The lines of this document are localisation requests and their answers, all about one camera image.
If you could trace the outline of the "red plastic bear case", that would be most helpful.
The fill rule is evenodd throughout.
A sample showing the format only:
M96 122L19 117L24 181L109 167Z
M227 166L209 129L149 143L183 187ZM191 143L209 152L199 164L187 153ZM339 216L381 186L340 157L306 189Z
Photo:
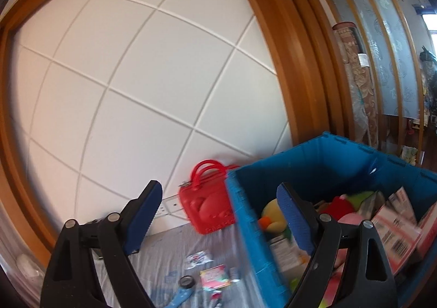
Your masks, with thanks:
M179 187L179 201L194 229L202 235L235 224L225 180L238 165L225 166L214 159L199 162L190 180Z

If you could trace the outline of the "pink white ointment tube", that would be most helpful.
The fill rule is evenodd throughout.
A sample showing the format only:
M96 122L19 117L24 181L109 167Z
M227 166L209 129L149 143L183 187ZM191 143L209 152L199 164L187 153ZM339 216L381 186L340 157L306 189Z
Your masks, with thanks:
M212 293L208 307L209 308L222 308L223 307L222 291L216 290Z

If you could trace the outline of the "yellow duck plush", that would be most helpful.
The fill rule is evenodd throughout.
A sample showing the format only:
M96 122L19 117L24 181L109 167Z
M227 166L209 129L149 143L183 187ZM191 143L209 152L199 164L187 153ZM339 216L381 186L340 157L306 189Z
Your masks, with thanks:
M258 225L265 233L279 235L287 228L287 221L277 199L270 201L262 210Z

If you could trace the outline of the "blue plastic hanger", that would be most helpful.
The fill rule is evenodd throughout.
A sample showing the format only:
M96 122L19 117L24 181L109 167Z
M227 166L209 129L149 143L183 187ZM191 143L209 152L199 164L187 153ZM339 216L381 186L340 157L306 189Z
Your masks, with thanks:
M171 302L166 305L166 308L178 308L181 304L184 304L195 292L195 287L184 288L182 286L179 287L177 293L172 298Z

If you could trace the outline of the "black tape roll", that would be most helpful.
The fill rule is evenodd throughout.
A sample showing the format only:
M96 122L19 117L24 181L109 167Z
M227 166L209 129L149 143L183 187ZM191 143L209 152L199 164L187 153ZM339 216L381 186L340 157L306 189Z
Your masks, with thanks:
M182 276L179 279L179 286L182 289L192 289L194 288L195 285L196 285L196 280L192 276L186 275L186 276Z

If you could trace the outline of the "pink white tissue pack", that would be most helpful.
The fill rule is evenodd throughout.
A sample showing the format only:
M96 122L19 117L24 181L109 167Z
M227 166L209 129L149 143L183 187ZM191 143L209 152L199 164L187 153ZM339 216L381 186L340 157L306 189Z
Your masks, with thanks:
M392 273L396 275L415 251L421 229L386 205L379 209L371 222L379 234Z

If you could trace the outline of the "blue plastic storage crate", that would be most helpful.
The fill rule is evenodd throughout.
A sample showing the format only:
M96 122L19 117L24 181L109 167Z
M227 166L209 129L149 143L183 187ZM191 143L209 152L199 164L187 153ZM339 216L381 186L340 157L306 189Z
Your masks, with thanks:
M436 174L396 156L328 132L228 173L226 187L247 256L266 307L284 307L291 291L279 273L267 237L258 226L281 183L312 204L342 194L376 190L389 197L404 188L417 218L436 202Z

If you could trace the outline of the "colourful sanitary pad pack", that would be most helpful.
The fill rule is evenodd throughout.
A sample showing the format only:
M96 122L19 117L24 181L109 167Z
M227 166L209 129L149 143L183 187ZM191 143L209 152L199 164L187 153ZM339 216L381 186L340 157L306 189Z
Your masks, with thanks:
M199 273L202 288L207 291L222 289L231 284L224 264L202 270Z

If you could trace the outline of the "white blue medicine box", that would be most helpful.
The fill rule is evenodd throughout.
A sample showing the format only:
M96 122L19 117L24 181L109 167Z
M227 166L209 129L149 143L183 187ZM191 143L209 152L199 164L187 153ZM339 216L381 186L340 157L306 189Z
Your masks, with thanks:
M270 250L280 273L296 276L305 271L307 256L300 251L294 241L284 236L277 236L270 240Z

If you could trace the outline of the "rolled carpet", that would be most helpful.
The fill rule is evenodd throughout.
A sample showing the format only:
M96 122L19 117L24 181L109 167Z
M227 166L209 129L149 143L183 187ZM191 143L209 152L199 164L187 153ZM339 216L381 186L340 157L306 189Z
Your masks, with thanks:
M356 135L354 140L377 148L379 124L377 103L369 57L353 22L333 26L343 59L353 108Z

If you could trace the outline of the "white wall socket panel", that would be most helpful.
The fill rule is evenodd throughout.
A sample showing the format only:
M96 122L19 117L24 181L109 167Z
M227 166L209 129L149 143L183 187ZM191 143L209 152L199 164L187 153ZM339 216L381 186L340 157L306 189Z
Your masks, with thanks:
M156 212L156 217L158 218L164 215L173 215L181 219L187 219L187 215L178 196L171 196L162 200Z

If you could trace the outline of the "white wipes sachet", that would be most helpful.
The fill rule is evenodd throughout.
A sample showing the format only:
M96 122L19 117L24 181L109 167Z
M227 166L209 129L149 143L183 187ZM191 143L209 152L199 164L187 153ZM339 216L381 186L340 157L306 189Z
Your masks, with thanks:
M186 267L190 269L210 262L213 262L210 252L207 250L201 250L187 256L184 263Z

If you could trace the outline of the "striped white tablecloth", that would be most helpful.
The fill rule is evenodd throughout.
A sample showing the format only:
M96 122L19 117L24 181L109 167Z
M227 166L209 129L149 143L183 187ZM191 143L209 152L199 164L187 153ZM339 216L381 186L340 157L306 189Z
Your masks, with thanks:
M188 269L185 259L201 250L210 252L213 262ZM138 253L129 256L130 263L143 288L156 307L165 307L179 288L182 276L196 280L194 294L183 307L208 307L211 292L202 288L199 273L203 269L224 264L235 268L230 278L238 279L222 290L224 307L264 307L247 251L237 225L203 236L191 225L148 236Z

